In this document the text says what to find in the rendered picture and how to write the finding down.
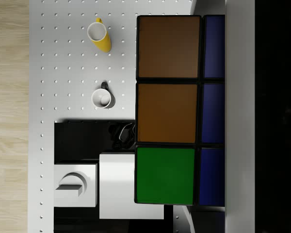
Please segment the yellow mug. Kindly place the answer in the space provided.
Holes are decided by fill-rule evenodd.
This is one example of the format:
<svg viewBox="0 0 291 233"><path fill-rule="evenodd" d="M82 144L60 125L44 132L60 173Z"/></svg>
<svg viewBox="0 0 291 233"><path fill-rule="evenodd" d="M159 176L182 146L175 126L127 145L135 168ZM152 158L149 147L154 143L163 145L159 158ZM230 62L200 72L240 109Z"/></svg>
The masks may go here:
<svg viewBox="0 0 291 233"><path fill-rule="evenodd" d="M87 35L99 50L103 52L111 50L111 39L101 18L97 17L96 21L88 26Z"/></svg>

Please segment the black stove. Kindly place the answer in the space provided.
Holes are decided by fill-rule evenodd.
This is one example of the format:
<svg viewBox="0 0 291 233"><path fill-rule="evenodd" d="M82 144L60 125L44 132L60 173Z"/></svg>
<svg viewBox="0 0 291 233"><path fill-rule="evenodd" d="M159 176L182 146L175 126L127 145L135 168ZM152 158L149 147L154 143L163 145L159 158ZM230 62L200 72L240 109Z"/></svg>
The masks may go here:
<svg viewBox="0 0 291 233"><path fill-rule="evenodd" d="M65 120L54 124L54 163L92 165L103 152L134 152L134 120ZM55 207L54 233L172 233L173 208L162 219L101 219L99 207Z"/></svg>

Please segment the black mug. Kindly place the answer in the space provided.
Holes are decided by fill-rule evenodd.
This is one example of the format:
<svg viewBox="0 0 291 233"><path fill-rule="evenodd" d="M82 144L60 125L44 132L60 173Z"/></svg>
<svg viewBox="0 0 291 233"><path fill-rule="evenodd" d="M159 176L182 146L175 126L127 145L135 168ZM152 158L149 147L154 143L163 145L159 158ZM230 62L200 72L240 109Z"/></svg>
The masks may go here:
<svg viewBox="0 0 291 233"><path fill-rule="evenodd" d="M111 109L115 105L115 97L110 92L107 82L103 82L101 88L92 93L91 100L97 108Z"/></svg>

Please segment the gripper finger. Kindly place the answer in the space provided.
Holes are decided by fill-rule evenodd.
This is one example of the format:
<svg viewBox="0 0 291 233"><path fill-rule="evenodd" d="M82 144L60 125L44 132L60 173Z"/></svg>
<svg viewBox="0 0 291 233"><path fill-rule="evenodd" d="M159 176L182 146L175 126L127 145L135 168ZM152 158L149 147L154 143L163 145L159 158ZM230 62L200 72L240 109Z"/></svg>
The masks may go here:
<svg viewBox="0 0 291 233"><path fill-rule="evenodd" d="M194 15L224 15L226 0L194 0Z"/></svg>
<svg viewBox="0 0 291 233"><path fill-rule="evenodd" d="M225 233L224 207L193 207L191 216L195 233Z"/></svg>

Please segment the puzzle cube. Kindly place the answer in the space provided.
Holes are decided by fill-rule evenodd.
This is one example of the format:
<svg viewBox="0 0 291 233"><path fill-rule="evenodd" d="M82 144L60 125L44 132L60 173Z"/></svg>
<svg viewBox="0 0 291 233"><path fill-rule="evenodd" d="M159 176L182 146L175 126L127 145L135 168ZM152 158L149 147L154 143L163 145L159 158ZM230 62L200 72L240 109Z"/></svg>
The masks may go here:
<svg viewBox="0 0 291 233"><path fill-rule="evenodd" d="M225 205L225 16L138 16L134 200Z"/></svg>

